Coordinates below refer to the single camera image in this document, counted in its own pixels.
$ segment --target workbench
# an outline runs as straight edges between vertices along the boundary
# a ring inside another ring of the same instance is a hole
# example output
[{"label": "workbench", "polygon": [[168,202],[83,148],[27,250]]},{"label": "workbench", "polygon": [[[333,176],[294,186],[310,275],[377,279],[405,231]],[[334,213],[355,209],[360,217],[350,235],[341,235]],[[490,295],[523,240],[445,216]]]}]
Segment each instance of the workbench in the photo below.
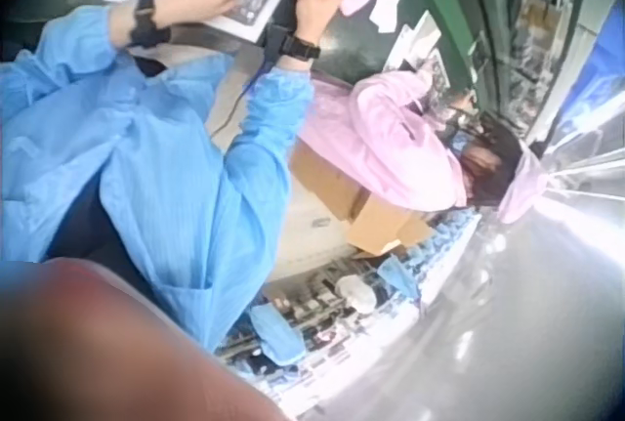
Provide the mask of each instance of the workbench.
[{"label": "workbench", "polygon": [[[429,10],[442,36],[438,48],[452,89],[472,85],[471,59],[468,51],[483,32],[488,50],[503,58],[508,52],[505,0],[400,0],[395,33],[380,34],[369,20],[375,0],[345,18],[337,16],[329,25],[322,43],[321,58],[314,69],[354,84],[378,73],[391,51],[402,26],[414,27]],[[4,38],[18,40],[26,47],[36,45],[43,24],[85,4],[102,4],[102,0],[15,0],[3,25]],[[282,0],[274,14],[278,23],[292,22],[294,0]],[[480,108],[497,109],[506,93],[504,71],[497,67],[500,58],[490,58],[475,84]]]}]

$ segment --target pocket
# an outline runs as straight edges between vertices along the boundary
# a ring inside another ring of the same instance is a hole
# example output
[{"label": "pocket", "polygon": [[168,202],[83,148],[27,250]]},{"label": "pocket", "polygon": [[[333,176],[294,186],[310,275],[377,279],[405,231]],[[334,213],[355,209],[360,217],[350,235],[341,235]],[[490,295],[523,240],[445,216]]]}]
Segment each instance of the pocket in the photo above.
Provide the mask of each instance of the pocket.
[{"label": "pocket", "polygon": [[213,289],[198,289],[153,283],[156,294],[172,308],[183,330],[203,348],[210,343],[213,326]]}]

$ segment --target black wire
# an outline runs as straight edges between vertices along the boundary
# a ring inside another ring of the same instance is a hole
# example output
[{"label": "black wire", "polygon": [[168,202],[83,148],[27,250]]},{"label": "black wire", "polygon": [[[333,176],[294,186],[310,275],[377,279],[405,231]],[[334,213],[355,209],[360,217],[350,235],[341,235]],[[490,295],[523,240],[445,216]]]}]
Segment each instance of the black wire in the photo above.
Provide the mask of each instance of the black wire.
[{"label": "black wire", "polygon": [[243,89],[243,92],[241,92],[239,94],[239,96],[236,98],[236,101],[234,101],[234,105],[232,106],[232,109],[230,110],[228,118],[226,118],[226,121],[224,123],[222,123],[222,125],[219,128],[217,128],[213,133],[211,133],[211,138],[216,137],[228,125],[230,125],[230,123],[232,122],[232,119],[234,118],[234,114],[236,113],[236,109],[238,108],[238,105],[240,104],[240,102],[243,100],[243,97],[245,96],[245,94],[247,94],[249,92],[249,90],[252,88],[252,86],[254,86],[254,84],[256,84],[258,79],[263,74],[265,74],[266,72],[269,72],[271,67],[272,67],[271,63],[269,63],[267,60],[263,60],[263,63],[261,64],[261,67],[259,67],[258,70],[256,71],[256,73],[252,76],[252,78],[250,79],[250,82],[247,84],[247,87],[245,87]]}]

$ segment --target black pants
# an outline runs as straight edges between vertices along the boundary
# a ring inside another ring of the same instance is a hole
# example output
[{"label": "black pants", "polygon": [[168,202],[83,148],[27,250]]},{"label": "black pants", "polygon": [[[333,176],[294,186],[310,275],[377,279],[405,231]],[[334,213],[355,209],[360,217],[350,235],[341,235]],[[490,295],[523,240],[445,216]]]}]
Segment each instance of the black pants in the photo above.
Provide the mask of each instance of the black pants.
[{"label": "black pants", "polygon": [[51,258],[96,262],[124,279],[174,321],[172,309],[160,299],[132,262],[119,233],[100,201],[100,172],[80,192],[65,214],[48,249]]}]

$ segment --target pink hat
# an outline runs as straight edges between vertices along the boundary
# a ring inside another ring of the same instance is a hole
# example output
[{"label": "pink hat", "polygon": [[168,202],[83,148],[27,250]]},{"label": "pink hat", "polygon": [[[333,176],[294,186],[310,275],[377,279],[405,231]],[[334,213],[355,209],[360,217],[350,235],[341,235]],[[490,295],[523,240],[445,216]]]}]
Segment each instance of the pink hat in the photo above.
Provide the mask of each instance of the pink hat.
[{"label": "pink hat", "polygon": [[534,201],[542,196],[549,182],[549,175],[538,157],[523,142],[521,149],[523,154],[515,179],[499,204],[498,217],[504,224],[511,224],[525,214]]}]

